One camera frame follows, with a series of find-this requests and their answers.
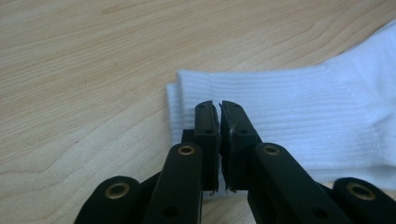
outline table surface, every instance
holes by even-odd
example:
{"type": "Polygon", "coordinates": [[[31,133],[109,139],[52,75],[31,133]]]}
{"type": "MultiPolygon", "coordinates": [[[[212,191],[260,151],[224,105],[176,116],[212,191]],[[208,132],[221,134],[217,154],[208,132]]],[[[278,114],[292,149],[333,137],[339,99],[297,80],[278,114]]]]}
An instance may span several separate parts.
{"type": "MultiPolygon", "coordinates": [[[[105,179],[162,169],[178,69],[320,63],[396,1],[6,0],[0,18],[0,223],[72,223],[105,179]]],[[[203,223],[254,218],[237,196],[204,201],[203,223]]]]}

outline wood grain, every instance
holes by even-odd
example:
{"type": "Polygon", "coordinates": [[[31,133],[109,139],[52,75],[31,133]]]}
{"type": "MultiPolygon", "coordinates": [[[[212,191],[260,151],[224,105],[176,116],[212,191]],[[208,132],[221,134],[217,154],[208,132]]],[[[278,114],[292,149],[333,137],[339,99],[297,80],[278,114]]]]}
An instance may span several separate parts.
{"type": "MultiPolygon", "coordinates": [[[[72,223],[103,180],[160,171],[178,69],[315,64],[395,18],[392,0],[1,1],[0,223],[72,223]]],[[[254,218],[240,196],[203,223],[254,218]]]]}

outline white sock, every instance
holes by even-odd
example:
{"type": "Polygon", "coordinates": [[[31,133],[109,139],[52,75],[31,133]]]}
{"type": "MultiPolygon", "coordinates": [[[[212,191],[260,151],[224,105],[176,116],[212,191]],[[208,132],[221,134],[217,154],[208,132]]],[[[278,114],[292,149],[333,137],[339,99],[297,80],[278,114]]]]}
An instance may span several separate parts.
{"type": "Polygon", "coordinates": [[[315,66],[256,73],[181,70],[167,86],[172,142],[212,100],[245,108],[263,142],[276,143],[319,181],[354,176],[396,189],[396,21],[315,66]]]}

